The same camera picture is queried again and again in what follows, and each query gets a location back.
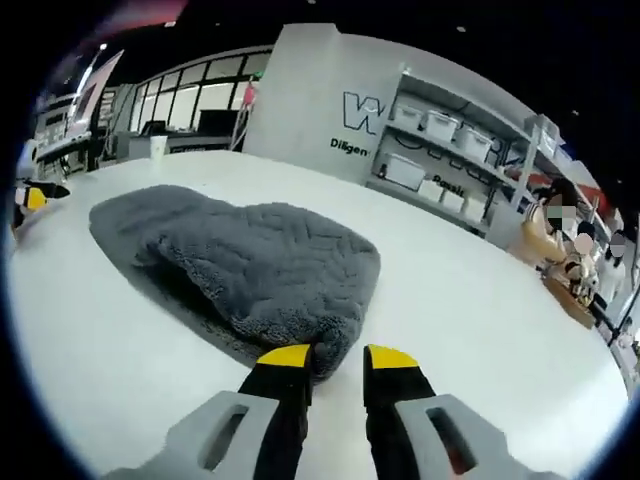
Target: glass window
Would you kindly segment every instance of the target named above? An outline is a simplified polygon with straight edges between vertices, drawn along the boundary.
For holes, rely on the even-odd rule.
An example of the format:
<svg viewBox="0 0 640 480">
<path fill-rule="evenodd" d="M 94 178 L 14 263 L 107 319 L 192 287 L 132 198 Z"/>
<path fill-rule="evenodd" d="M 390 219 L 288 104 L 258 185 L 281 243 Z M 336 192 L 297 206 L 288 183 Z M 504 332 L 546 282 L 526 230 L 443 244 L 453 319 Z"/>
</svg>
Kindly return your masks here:
<svg viewBox="0 0 640 480">
<path fill-rule="evenodd" d="M 160 88 L 162 90 L 167 90 L 168 88 L 175 88 L 176 85 L 178 85 L 179 75 L 180 75 L 180 72 L 173 72 L 165 75 L 162 80 L 162 85 L 160 86 Z"/>
<path fill-rule="evenodd" d="M 213 60 L 207 70 L 207 79 L 235 77 L 240 71 L 242 57 L 224 58 L 222 60 Z"/>
<path fill-rule="evenodd" d="M 144 128 L 144 124 L 151 120 L 151 115 L 153 114 L 153 104 L 156 101 L 155 95 L 147 95 L 144 98 L 144 103 L 142 104 L 142 115 L 140 116 L 140 125 L 138 125 L 138 131 L 141 132 Z"/>
<path fill-rule="evenodd" d="M 189 128 L 191 126 L 191 114 L 196 103 L 198 88 L 181 88 L 176 92 L 176 100 L 173 103 L 169 125 L 176 128 Z"/>
<path fill-rule="evenodd" d="M 233 83 L 220 83 L 202 87 L 193 126 L 197 127 L 200 122 L 200 110 L 226 110 L 229 106 L 229 97 L 231 97 L 232 89 Z"/>
<path fill-rule="evenodd" d="M 240 110 L 242 106 L 242 100 L 244 98 L 244 91 L 247 89 L 247 85 L 249 82 L 238 82 L 238 88 L 236 88 L 236 93 L 233 96 L 233 101 L 231 102 L 231 110 Z M 253 82 L 253 85 L 257 87 L 259 82 Z"/>
<path fill-rule="evenodd" d="M 158 95 L 156 111 L 153 114 L 154 120 L 164 120 L 165 122 L 169 123 L 169 109 L 171 108 L 172 98 L 173 92 L 165 92 Z"/>
<path fill-rule="evenodd" d="M 249 55 L 247 63 L 242 70 L 244 75 L 251 75 L 256 72 L 262 72 L 267 68 L 267 62 L 269 61 L 270 53 L 259 53 L 258 55 Z"/>
<path fill-rule="evenodd" d="M 194 65 L 193 67 L 185 68 L 182 73 L 182 78 L 180 79 L 180 85 L 201 82 L 202 76 L 204 75 L 204 67 L 206 67 L 206 65 L 206 63 L 201 63 L 199 65 Z"/>
<path fill-rule="evenodd" d="M 147 95 L 153 95 L 154 93 L 158 93 L 158 89 L 160 88 L 160 79 L 156 78 L 149 83 L 149 90 L 147 90 Z"/>
<path fill-rule="evenodd" d="M 133 101 L 133 112 L 131 113 L 131 124 L 129 125 L 129 130 L 131 130 L 132 132 L 137 132 L 138 127 L 140 126 L 138 122 L 140 120 L 140 109 L 142 108 L 142 95 L 144 94 L 145 88 L 146 88 L 146 85 L 142 85 L 141 87 L 138 87 L 138 90 L 136 90 L 136 98 Z"/>
</svg>

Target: black ceiling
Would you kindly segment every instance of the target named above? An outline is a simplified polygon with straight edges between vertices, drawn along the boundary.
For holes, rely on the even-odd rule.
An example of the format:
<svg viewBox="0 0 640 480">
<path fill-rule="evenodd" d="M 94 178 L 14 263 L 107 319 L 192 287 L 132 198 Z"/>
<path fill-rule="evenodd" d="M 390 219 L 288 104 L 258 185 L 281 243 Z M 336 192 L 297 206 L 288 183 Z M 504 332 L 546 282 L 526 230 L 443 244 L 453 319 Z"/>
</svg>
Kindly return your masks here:
<svg viewBox="0 0 640 480">
<path fill-rule="evenodd" d="M 639 29 L 633 13 L 616 2 L 557 3 L 192 1 L 173 28 L 147 27 L 109 42 L 109 51 L 126 48 L 113 81 L 139 82 L 207 54 L 272 44 L 286 23 L 335 23 L 344 33 L 448 58 L 545 113 L 630 219 L 640 210 L 633 149 L 640 128 Z M 466 32 L 458 32 L 458 26 Z"/>
</svg>

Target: person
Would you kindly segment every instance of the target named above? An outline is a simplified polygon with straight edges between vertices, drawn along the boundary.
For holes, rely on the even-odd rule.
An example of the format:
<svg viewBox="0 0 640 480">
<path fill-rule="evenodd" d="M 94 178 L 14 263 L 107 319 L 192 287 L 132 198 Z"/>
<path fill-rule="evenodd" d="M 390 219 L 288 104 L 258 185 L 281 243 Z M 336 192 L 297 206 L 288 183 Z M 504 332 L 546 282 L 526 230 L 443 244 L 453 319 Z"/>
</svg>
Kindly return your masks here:
<svg viewBox="0 0 640 480">
<path fill-rule="evenodd" d="M 540 200 L 527 207 L 521 235 L 507 251 L 532 267 L 542 269 L 547 260 L 562 263 L 566 258 L 562 238 L 563 218 L 575 218 L 578 194 L 571 181 L 559 178 L 540 193 Z"/>
<path fill-rule="evenodd" d="M 611 237 L 611 242 L 606 253 L 598 260 L 596 266 L 600 287 L 598 289 L 598 302 L 606 308 L 620 291 L 626 277 L 626 267 L 622 261 L 625 241 L 623 232 L 616 231 Z"/>
<path fill-rule="evenodd" d="M 585 305 L 593 301 L 599 282 L 591 258 L 595 231 L 592 223 L 580 222 L 575 240 L 564 243 L 565 259 L 549 268 L 549 275 L 565 285 Z"/>
</svg>

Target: white table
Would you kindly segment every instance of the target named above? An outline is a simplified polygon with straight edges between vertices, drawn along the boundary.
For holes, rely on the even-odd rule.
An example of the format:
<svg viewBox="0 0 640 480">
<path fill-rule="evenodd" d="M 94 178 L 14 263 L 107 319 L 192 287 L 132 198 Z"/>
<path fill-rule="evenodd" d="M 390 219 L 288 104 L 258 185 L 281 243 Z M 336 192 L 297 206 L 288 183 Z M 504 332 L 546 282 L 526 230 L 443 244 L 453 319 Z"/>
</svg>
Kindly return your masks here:
<svg viewBox="0 0 640 480">
<path fill-rule="evenodd" d="M 280 201 L 370 239 L 382 270 L 360 340 L 315 389 L 299 479 L 375 477 L 365 438 L 362 348 L 414 356 L 507 435 L 534 469 L 577 473 L 627 406 L 597 332 L 571 320 L 537 275 L 493 245 L 364 187 L 226 151 L 138 160 L 72 177 L 71 196 L 29 223 L 11 260 L 15 328 L 55 426 L 102 474 L 157 453 L 169 427 L 248 369 L 134 290 L 88 230 L 107 198 L 159 183 L 238 205 Z"/>
</svg>

